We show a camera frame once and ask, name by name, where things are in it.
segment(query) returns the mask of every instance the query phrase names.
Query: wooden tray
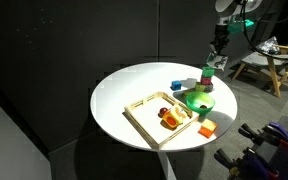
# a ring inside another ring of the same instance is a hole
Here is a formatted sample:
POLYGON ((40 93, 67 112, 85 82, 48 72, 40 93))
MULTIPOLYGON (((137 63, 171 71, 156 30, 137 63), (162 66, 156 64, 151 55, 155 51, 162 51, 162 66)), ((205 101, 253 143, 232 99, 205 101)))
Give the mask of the wooden tray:
POLYGON ((134 128, 141 134, 146 142, 154 149, 161 149, 164 144, 184 131, 197 120, 198 114, 187 108, 185 104, 164 92, 156 92, 142 100, 124 107, 125 115, 134 128), (188 117, 183 124, 170 128, 158 116, 162 107, 171 108, 178 104, 187 113, 188 117))

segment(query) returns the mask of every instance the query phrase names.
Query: orange block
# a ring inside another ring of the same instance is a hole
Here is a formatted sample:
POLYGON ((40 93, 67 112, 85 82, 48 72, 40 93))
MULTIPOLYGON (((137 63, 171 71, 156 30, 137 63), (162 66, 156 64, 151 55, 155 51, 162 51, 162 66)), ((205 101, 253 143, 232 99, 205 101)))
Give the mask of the orange block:
POLYGON ((209 119, 205 119, 202 123, 201 129, 198 133, 202 134, 203 136, 210 138, 211 135, 214 133, 217 124, 209 119))

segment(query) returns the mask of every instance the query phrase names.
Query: table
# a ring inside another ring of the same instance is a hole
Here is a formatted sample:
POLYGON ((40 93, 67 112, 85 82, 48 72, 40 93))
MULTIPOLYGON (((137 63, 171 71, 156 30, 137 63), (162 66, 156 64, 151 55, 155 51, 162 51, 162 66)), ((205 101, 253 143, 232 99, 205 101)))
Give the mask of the table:
POLYGON ((196 67, 167 62, 144 63, 121 69, 97 85, 90 100, 91 112, 98 125, 113 139, 134 148, 157 152, 166 177, 176 179, 166 152, 197 148, 223 135, 237 114, 233 92, 224 82, 213 76, 214 88, 210 95, 215 98, 216 104, 204 118, 218 124, 214 136, 208 139, 197 133, 200 123, 196 122, 161 149, 150 147, 142 138, 123 115, 124 106, 157 91, 176 97, 177 92, 170 88, 172 81, 181 80, 181 90, 185 90, 195 87, 201 74, 202 70, 196 67))

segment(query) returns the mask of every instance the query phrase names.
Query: table leg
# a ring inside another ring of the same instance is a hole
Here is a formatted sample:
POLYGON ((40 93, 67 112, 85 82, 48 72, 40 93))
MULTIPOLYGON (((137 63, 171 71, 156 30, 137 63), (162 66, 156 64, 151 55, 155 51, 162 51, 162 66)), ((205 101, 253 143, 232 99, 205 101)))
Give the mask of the table leg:
POLYGON ((176 180, 174 171, 172 169, 171 163, 167 157, 166 152, 157 152, 158 157, 160 158, 161 165, 167 180, 176 180))

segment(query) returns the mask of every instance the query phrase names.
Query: chair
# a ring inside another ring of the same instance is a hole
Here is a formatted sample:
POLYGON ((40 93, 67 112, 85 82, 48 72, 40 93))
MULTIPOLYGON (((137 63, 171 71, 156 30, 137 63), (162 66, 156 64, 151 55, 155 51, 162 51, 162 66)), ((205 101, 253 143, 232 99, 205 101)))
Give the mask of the chair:
MULTIPOLYGON (((272 55, 274 57, 288 58, 288 46, 274 45, 279 48, 279 55, 272 55)), ((258 52, 253 52, 241 60, 241 65, 233 76, 232 80, 242 72, 244 69, 251 69, 257 73, 263 73, 262 69, 268 69, 270 71, 270 77, 273 81, 275 93, 277 97, 281 97, 281 92, 279 87, 283 82, 288 82, 288 60, 278 60, 273 59, 268 56, 259 54, 258 52)))

